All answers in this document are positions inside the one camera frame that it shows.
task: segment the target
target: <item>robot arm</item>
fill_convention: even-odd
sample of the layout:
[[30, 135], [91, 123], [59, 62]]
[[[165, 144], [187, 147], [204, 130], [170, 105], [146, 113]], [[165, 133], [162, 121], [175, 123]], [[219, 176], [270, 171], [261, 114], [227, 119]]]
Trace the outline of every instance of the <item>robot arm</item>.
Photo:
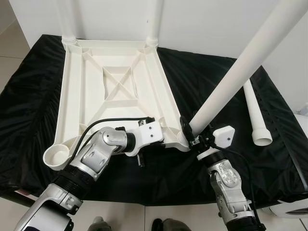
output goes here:
[[[215, 137], [214, 144], [216, 147], [229, 147], [234, 132], [235, 130], [231, 126], [215, 130], [213, 136]], [[207, 147], [206, 151], [200, 153], [197, 158], [207, 167], [210, 182], [216, 194], [219, 215], [228, 231], [265, 230], [265, 226], [257, 222], [255, 214], [243, 194], [239, 173], [232, 167], [222, 151]]]
[[135, 130], [100, 129], [20, 219], [15, 231], [71, 231], [74, 215], [114, 153], [138, 153], [164, 139], [158, 122]]

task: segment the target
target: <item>white pipe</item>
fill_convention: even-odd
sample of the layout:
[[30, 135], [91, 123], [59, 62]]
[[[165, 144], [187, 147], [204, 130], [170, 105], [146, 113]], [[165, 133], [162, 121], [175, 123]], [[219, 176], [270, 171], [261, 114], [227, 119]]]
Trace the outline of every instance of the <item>white pipe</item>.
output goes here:
[[147, 38], [148, 46], [158, 45], [158, 32], [164, 0], [148, 0]]
[[62, 43], [74, 44], [76, 43], [76, 37], [72, 30], [72, 25], [68, 18], [68, 7], [66, 0], [55, 0], [56, 11], [58, 15], [58, 21], [62, 32]]
[[252, 139], [255, 145], [266, 146], [273, 141], [270, 131], [266, 129], [256, 95], [251, 86], [250, 80], [243, 85], [245, 97], [247, 101], [249, 116], [252, 125]]
[[190, 121], [196, 137], [221, 111], [308, 9], [308, 0], [282, 0]]

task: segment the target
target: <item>shoe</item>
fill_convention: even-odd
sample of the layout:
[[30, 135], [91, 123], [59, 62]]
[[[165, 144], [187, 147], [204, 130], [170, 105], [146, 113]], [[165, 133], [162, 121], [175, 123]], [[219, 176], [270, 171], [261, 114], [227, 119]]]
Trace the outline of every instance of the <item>shoe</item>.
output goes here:
[[163, 231], [163, 221], [159, 218], [155, 219], [152, 223], [151, 231]]

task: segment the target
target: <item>wrinkled black fabric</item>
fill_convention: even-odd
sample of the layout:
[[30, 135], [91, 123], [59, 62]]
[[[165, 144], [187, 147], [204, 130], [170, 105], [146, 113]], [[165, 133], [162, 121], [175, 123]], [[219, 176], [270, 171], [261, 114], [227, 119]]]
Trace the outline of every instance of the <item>wrinkled black fabric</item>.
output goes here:
[[[180, 114], [188, 120], [232, 66], [235, 59], [157, 49]], [[55, 176], [42, 155], [53, 143], [64, 63], [61, 38], [42, 36], [0, 96], [0, 190], [23, 188], [39, 195]], [[258, 206], [307, 193], [308, 140], [292, 111], [261, 67], [251, 77], [273, 143], [253, 144], [251, 123], [241, 89], [213, 120], [231, 125], [236, 133], [232, 149], [252, 167]], [[250, 198], [247, 168], [226, 154], [243, 180]], [[136, 157], [113, 156], [87, 200], [144, 205], [199, 204], [215, 201], [206, 168], [197, 153], [177, 149], [145, 151], [145, 168]]]
[[0, 95], [0, 192], [41, 192], [55, 172], [42, 160], [53, 144], [63, 61], [61, 40], [42, 36]]

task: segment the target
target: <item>tiled floor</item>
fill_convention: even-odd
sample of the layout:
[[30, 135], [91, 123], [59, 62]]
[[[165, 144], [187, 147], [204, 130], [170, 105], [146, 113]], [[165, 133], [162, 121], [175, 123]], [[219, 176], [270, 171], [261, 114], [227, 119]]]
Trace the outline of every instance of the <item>tiled floor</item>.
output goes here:
[[[0, 35], [0, 91], [29, 51], [23, 33], [15, 22]], [[13, 230], [27, 208], [0, 198], [1, 230]], [[225, 231], [216, 204], [144, 207], [135, 204], [85, 201], [72, 217], [75, 231], [85, 231], [95, 216], [102, 216], [114, 231], [150, 231], [155, 218], [174, 218], [185, 222], [193, 231]], [[305, 231], [299, 219], [285, 219], [259, 211], [269, 231]], [[308, 227], [308, 218], [302, 219]]]

